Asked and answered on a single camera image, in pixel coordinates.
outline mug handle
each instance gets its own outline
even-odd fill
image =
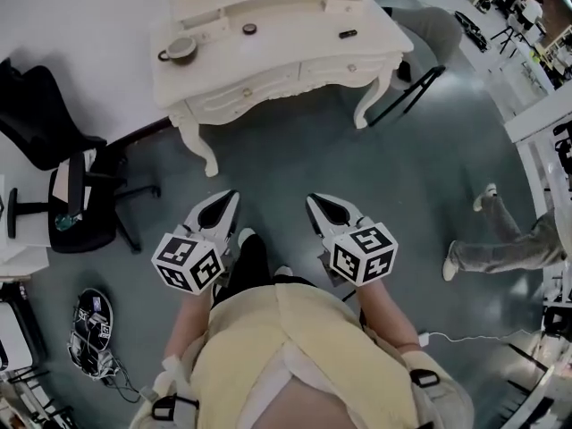
[[[171,60],[171,58],[167,55],[167,51],[163,50],[161,51],[158,55],[157,55],[157,59],[159,59],[161,62],[169,62]]]

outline curved table leg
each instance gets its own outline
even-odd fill
[[[367,121],[365,118],[366,111],[371,105],[381,98],[383,93],[390,86],[390,81],[391,73],[387,74],[384,69],[381,74],[375,78],[374,82],[372,82],[369,90],[357,104],[356,111],[354,113],[354,123],[356,124],[357,129],[364,129],[367,127]]]
[[[183,143],[191,152],[206,160],[206,176],[215,176],[218,173],[218,163],[213,149],[200,138],[198,123],[187,104],[181,102],[169,108],[169,119],[174,127],[179,128]]]

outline white cable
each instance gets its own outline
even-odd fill
[[[477,335],[476,337],[462,337],[460,339],[452,339],[449,335],[447,335],[446,333],[442,333],[442,332],[428,332],[425,335],[427,335],[428,337],[431,337],[432,335],[441,335],[442,337],[445,337],[448,341],[452,342],[452,343],[456,343],[458,341],[465,341],[465,340],[477,340],[477,339],[486,339],[486,340],[504,340],[507,339],[508,337],[512,337],[513,335],[516,335],[517,333],[525,333],[527,335],[534,335],[535,333],[539,332],[539,331],[535,331],[535,332],[527,332],[524,329],[519,329],[518,331],[515,331],[513,333],[509,333],[507,335],[503,335],[501,337],[489,337],[487,335]]]

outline brown wall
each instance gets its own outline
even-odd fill
[[[543,45],[547,46],[562,30],[572,24],[572,11],[562,0],[544,0],[542,21],[547,31]]]

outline person's forearm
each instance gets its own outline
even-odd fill
[[[186,294],[177,315],[171,338],[164,350],[164,357],[176,356],[182,358],[187,347],[208,327],[208,316],[211,309],[210,291],[206,290],[200,296]]]
[[[397,306],[381,280],[356,288],[367,325],[400,353],[420,350],[413,324]]]

